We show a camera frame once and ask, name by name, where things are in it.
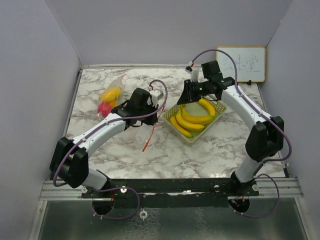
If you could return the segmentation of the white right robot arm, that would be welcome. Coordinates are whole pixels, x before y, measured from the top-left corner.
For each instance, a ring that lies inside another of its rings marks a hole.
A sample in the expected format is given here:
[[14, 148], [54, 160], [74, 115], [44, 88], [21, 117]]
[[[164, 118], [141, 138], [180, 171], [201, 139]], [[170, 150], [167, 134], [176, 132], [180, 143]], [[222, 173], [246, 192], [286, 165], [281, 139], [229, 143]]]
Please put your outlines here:
[[216, 60], [201, 65], [205, 81], [187, 79], [183, 84], [178, 105], [195, 103], [207, 95], [215, 95], [244, 121], [250, 130], [245, 143], [246, 157], [240, 167], [231, 175], [229, 189], [240, 196], [248, 189], [248, 182], [260, 170], [264, 161], [273, 157], [284, 146], [284, 120], [273, 117], [262, 110], [240, 89], [235, 79], [223, 77]]

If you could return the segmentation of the orange toy bell pepper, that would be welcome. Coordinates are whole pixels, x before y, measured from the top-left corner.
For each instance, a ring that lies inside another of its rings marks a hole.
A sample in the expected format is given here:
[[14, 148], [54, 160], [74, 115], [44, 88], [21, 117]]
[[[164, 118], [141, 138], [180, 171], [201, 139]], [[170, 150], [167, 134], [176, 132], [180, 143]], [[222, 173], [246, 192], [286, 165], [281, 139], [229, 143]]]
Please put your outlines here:
[[117, 106], [117, 100], [115, 99], [115, 100], [112, 100], [112, 101], [110, 101], [108, 104], [111, 106], [111, 107], [116, 107]]

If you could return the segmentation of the red toy apple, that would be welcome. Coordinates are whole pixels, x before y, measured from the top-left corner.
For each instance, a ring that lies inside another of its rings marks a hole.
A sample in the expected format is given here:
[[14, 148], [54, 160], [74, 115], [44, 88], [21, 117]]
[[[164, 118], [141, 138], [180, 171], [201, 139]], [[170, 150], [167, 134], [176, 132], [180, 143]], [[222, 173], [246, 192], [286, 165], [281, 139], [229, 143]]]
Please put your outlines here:
[[113, 107], [107, 102], [101, 102], [97, 107], [97, 114], [106, 118], [108, 114], [112, 111]]

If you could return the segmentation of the clear orange-zip bag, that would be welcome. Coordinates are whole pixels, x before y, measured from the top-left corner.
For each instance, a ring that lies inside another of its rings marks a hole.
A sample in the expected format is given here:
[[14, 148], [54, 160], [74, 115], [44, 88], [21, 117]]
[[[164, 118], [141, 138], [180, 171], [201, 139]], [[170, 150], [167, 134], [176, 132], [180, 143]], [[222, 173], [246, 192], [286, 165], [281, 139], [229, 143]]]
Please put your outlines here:
[[156, 124], [153, 125], [142, 125], [138, 128], [138, 131], [135, 135], [135, 140], [139, 147], [141, 148], [141, 151], [144, 152], [152, 138], [152, 135], [155, 131]]
[[113, 108], [121, 103], [126, 85], [123, 83], [125, 75], [113, 80], [108, 87], [99, 95], [97, 115], [106, 118]]

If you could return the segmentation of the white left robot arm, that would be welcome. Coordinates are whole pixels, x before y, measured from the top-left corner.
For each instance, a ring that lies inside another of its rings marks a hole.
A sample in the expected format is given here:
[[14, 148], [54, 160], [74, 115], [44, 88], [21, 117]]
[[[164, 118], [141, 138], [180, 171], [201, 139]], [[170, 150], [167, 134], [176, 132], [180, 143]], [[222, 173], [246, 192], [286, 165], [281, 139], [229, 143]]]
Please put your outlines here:
[[87, 132], [72, 139], [59, 139], [49, 166], [54, 185], [60, 186], [57, 179], [61, 179], [64, 185], [93, 188], [97, 196], [106, 197], [111, 190], [107, 182], [109, 178], [91, 169], [89, 158], [109, 139], [134, 127], [138, 121], [145, 125], [155, 124], [158, 121], [158, 101], [163, 95], [159, 89], [136, 88], [130, 99], [114, 107], [106, 118]]

